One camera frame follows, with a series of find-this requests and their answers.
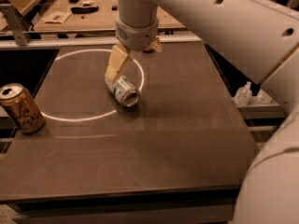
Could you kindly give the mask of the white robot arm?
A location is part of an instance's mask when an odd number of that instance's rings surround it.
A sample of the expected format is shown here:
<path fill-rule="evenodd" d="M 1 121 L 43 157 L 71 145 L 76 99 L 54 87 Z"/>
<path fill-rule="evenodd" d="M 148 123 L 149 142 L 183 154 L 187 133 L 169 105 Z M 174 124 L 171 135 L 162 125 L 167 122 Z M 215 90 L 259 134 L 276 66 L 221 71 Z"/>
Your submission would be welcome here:
<path fill-rule="evenodd" d="M 299 12 L 270 0 L 118 0 L 116 34 L 141 50 L 161 7 L 217 54 L 225 85 L 250 80 L 287 113 L 244 178 L 234 224 L 299 224 Z"/>

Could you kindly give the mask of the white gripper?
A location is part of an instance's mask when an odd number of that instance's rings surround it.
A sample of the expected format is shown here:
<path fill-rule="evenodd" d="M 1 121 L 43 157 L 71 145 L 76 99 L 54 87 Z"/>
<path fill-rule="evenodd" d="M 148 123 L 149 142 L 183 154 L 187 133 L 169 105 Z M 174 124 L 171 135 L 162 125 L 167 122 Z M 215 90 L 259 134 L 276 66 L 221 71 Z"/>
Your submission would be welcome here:
<path fill-rule="evenodd" d="M 151 45 L 151 48 L 161 53 L 163 46 L 158 34 L 159 20 L 145 27 L 137 28 L 125 24 L 120 17 L 116 19 L 116 37 L 120 44 L 113 46 L 109 56 L 105 78 L 114 81 L 129 57 L 129 50 L 141 51 Z"/>

